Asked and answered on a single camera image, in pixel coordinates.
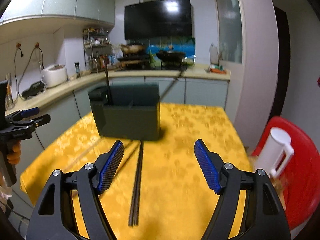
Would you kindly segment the left hand orange glove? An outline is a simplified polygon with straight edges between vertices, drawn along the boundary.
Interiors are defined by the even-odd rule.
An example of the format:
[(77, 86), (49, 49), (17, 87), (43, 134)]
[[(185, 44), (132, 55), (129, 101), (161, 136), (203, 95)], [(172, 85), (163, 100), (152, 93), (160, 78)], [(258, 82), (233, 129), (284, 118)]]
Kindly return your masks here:
[(8, 162), (12, 165), (17, 165), (20, 162), (21, 154), (21, 142), (17, 141), (7, 155)]

